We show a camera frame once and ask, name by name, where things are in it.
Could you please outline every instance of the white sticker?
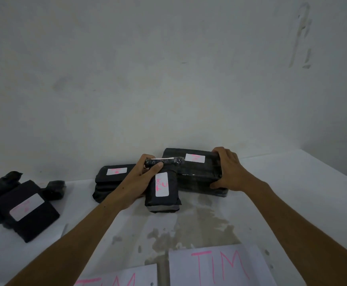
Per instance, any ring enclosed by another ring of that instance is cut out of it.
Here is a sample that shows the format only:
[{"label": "white sticker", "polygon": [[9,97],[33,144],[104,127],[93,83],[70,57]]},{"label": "white sticker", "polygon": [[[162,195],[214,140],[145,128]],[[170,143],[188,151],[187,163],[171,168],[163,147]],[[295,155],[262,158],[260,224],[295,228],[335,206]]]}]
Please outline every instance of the white sticker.
[{"label": "white sticker", "polygon": [[155,175],[155,189],[157,197],[167,197],[170,195],[167,173],[157,173]]},{"label": "white sticker", "polygon": [[187,162],[200,162],[205,163],[205,156],[200,156],[198,154],[186,154],[185,160]]},{"label": "white sticker", "polygon": [[19,221],[44,202],[44,199],[41,198],[39,194],[34,194],[30,198],[20,203],[18,206],[15,206],[9,211],[9,214],[13,217],[13,219]]},{"label": "white sticker", "polygon": [[127,173],[127,168],[108,168],[106,175],[118,175],[120,173]]}]

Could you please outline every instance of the white wall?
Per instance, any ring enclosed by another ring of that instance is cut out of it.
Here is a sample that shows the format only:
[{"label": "white wall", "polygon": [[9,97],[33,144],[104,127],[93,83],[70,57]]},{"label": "white wall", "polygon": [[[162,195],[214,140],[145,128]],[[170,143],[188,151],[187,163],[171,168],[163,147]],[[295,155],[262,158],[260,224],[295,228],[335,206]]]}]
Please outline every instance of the white wall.
[{"label": "white wall", "polygon": [[0,176],[217,145],[347,174],[347,0],[0,0]]}]

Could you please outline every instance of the paper sheet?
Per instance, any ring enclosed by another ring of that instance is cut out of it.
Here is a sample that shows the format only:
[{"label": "paper sheet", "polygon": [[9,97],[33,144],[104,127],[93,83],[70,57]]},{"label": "paper sheet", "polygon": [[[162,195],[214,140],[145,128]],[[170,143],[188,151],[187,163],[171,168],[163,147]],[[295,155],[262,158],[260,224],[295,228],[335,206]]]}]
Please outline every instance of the paper sheet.
[{"label": "paper sheet", "polygon": [[8,282],[61,238],[64,228],[65,225],[51,225],[29,243],[25,243],[13,230],[0,231],[0,282]]},{"label": "paper sheet", "polygon": [[125,269],[90,278],[79,278],[77,286],[157,286],[156,264]]},{"label": "paper sheet", "polygon": [[171,286],[276,286],[255,245],[169,252]]}]

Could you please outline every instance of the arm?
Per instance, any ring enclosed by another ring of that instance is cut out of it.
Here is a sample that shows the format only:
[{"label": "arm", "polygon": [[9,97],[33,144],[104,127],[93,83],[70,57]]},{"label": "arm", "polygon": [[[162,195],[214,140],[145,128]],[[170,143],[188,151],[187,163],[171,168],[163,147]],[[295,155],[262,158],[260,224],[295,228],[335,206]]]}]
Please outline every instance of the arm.
[{"label": "arm", "polygon": [[143,174],[146,158],[154,156],[143,154],[116,190],[70,232],[23,268],[6,286],[74,285],[117,214],[144,192],[150,179],[163,167],[163,163],[158,163]]},{"label": "arm", "polygon": [[211,188],[243,191],[260,211],[308,286],[347,285],[347,250],[283,202],[229,149],[215,148],[222,178]]}]

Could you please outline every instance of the white paper sign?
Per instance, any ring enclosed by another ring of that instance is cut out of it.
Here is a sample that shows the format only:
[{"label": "white paper sign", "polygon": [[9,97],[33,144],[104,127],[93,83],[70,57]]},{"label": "white paper sign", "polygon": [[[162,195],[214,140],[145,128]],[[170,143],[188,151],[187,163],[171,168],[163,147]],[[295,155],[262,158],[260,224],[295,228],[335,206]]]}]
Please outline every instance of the white paper sign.
[{"label": "white paper sign", "polygon": [[156,264],[125,269],[93,278],[80,278],[79,286],[157,286]]},{"label": "white paper sign", "polygon": [[155,175],[155,190],[157,197],[167,197],[170,195],[167,173],[157,173]]},{"label": "white paper sign", "polygon": [[44,199],[41,198],[39,194],[34,194],[30,198],[27,198],[25,201],[20,203],[18,206],[15,206],[12,210],[9,211],[9,214],[16,220],[21,220],[24,216],[28,215],[35,208],[39,207],[44,203]]},{"label": "white paper sign", "polygon": [[108,168],[106,175],[118,175],[120,173],[127,173],[127,168]]},{"label": "white paper sign", "polygon": [[170,251],[169,261],[171,286],[276,286],[255,245]]},{"label": "white paper sign", "polygon": [[205,163],[205,156],[200,156],[198,154],[186,154],[185,160],[187,162],[200,162]]}]

